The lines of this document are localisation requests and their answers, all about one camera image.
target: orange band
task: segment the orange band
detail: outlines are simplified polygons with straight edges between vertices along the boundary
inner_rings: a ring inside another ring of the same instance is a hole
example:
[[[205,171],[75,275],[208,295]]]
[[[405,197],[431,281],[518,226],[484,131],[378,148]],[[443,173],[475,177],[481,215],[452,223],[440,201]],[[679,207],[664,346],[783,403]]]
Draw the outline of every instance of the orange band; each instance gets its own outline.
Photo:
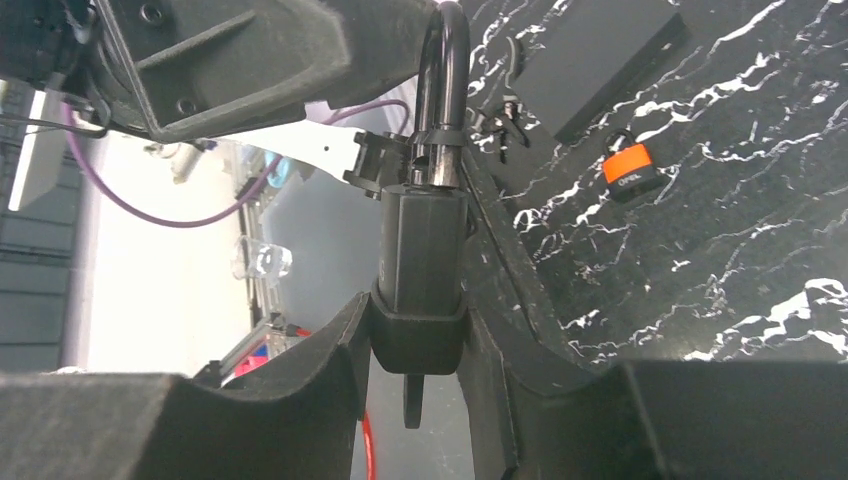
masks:
[[[607,183],[614,183],[628,173],[652,164],[648,149],[640,143],[626,148],[604,161],[604,176]]]

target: blue object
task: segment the blue object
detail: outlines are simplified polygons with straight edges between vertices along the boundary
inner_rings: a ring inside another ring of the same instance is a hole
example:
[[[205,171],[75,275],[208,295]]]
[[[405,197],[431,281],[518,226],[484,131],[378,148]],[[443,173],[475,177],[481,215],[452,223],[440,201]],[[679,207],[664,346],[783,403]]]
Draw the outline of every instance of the blue object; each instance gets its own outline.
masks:
[[[265,152],[265,166],[268,167],[274,160],[277,159],[277,154],[274,152]],[[268,185],[273,188],[282,188],[283,184],[286,183],[286,180],[289,178],[289,172],[291,171],[291,158],[283,157],[280,160],[280,163],[277,164],[277,170],[272,172],[271,175],[268,175]]]

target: orange padlock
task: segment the orange padlock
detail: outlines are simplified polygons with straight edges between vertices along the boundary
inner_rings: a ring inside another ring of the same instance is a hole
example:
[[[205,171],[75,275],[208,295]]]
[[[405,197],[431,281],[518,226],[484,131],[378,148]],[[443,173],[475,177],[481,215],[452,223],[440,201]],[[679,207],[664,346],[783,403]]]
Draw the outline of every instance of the orange padlock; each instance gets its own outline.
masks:
[[[622,139],[622,148],[614,151],[616,140]],[[651,154],[641,143],[636,143],[633,133],[618,129],[604,141],[604,178],[610,197],[617,202],[627,202],[663,184],[663,177],[654,167]]]

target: clear plastic cup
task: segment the clear plastic cup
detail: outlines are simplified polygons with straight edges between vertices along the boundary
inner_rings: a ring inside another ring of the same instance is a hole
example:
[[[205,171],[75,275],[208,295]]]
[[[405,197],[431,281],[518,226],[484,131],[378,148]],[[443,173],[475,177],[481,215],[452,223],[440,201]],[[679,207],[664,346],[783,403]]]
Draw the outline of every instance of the clear plastic cup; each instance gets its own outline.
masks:
[[[233,276],[278,282],[291,271],[292,253],[288,248],[242,235],[236,241],[232,258]]]

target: black marble table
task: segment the black marble table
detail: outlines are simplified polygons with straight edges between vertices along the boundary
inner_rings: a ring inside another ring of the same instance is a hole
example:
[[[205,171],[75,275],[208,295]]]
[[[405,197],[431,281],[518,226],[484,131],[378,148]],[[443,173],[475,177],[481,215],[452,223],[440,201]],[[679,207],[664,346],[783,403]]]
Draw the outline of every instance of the black marble table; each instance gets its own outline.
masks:
[[[846,361],[848,2],[669,1],[688,35],[576,144],[532,113],[521,122],[531,148],[510,147],[505,164],[494,138],[472,137],[561,342],[598,369],[633,356]],[[476,45],[470,107],[501,101],[506,36],[532,61],[570,3],[462,2]],[[617,127],[669,179],[626,205],[600,170]]]

